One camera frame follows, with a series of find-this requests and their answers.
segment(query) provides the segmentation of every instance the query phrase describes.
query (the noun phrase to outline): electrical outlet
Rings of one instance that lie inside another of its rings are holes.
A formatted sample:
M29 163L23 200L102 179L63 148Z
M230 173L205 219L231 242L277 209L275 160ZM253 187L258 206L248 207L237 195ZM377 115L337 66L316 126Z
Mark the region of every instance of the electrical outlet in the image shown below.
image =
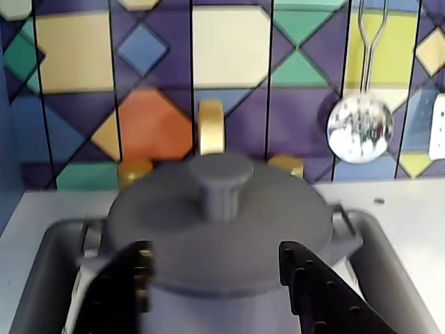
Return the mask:
M432 109L428 155L432 160L445 159L445 94L438 94Z

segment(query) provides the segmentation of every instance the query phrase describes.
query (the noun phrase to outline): hanging utensil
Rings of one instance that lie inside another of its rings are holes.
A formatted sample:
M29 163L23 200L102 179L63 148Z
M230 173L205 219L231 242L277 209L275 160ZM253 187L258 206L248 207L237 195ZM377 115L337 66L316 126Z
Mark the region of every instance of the hanging utensil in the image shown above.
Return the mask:
M362 79L358 94L343 98L327 122L327 142L333 153L351 164L364 164L386 152L394 133L394 119L386 104L369 93L374 48L387 23L388 0L382 23L369 44L363 23L364 0L360 0L358 24L364 44Z

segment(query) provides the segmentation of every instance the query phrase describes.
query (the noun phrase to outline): gray sink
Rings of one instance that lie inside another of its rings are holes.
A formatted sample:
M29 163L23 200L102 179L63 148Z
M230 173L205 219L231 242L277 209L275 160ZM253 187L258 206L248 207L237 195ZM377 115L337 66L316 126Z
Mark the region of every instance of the gray sink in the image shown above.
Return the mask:
M355 211L348 215L364 240L350 262L368 303L399 334L440 334L375 219ZM102 222L62 221L46 231L10 334L60 334L79 269L84 224Z

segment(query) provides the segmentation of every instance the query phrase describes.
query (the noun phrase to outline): pot lid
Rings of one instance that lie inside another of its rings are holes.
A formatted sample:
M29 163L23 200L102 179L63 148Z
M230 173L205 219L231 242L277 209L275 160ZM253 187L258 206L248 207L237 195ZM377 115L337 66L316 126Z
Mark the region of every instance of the pot lid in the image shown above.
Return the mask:
M150 240L158 286L205 295L280 287L278 246L315 253L330 242L332 210L304 180L233 152L157 168L116 198L112 247Z

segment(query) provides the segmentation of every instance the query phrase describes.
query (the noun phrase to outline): wall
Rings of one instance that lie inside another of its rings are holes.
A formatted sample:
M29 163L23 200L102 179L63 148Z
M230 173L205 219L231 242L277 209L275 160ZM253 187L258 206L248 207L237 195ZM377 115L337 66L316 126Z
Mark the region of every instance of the wall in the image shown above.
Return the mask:
M3 52L27 187L115 188L121 159L193 147L201 99L223 102L227 147L292 154L311 182L445 175L427 155L442 91L445 2L389 0L371 87L396 119L378 160L337 161L331 108L357 89L358 0L3 0ZM366 1L366 27L382 0Z
M24 192L4 75L0 54L0 235Z

